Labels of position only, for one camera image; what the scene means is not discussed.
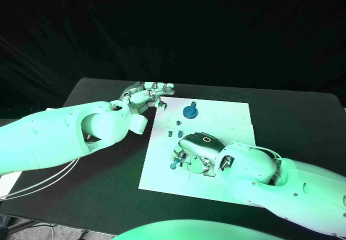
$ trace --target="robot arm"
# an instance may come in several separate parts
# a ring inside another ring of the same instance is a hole
[[[243,203],[318,233],[344,237],[346,177],[276,153],[271,158],[258,148],[234,141],[224,146],[206,133],[193,133],[178,141],[170,160],[177,168],[213,175]],[[183,153],[191,161],[183,162]]]
[[[136,82],[115,101],[41,111],[0,127],[0,175],[67,163],[121,141],[128,130],[142,134],[148,120],[139,114],[165,109],[160,96],[174,94],[172,87]]]

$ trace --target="black table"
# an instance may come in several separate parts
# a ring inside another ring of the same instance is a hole
[[[129,84],[83,78],[63,106],[112,101]],[[346,113],[334,95],[183,84],[175,84],[174,90],[171,97],[247,103],[256,145],[346,175]],[[57,183],[5,201],[0,213],[113,235],[152,222],[198,219],[239,225],[288,240],[334,239],[263,208],[138,189],[155,108],[142,115],[148,119],[142,135],[128,132],[121,142],[80,159]],[[63,167],[23,172],[12,191]]]

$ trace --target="paper sheet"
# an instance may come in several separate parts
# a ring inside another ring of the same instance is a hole
[[[214,136],[224,145],[230,141],[255,145],[247,103],[174,97],[161,97],[161,100],[167,103],[167,110],[155,110],[138,188],[252,205],[233,198],[214,177],[188,173],[181,168],[170,169],[170,156],[180,140],[178,131],[183,132],[183,136],[194,132],[204,132]],[[183,109],[191,105],[191,101],[196,102],[197,116],[187,119],[183,116]]]

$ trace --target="floor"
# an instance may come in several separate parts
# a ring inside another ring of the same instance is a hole
[[[5,240],[77,240],[82,234],[82,229],[72,228],[67,226],[57,225],[53,227],[53,237],[51,228],[47,226],[27,228],[14,234],[11,234]],[[83,240],[109,240],[115,236],[89,231],[82,239]]]

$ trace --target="black backdrop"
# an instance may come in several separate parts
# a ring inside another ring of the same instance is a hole
[[[82,77],[327,92],[346,105],[335,1],[8,1],[1,108],[60,107]]]

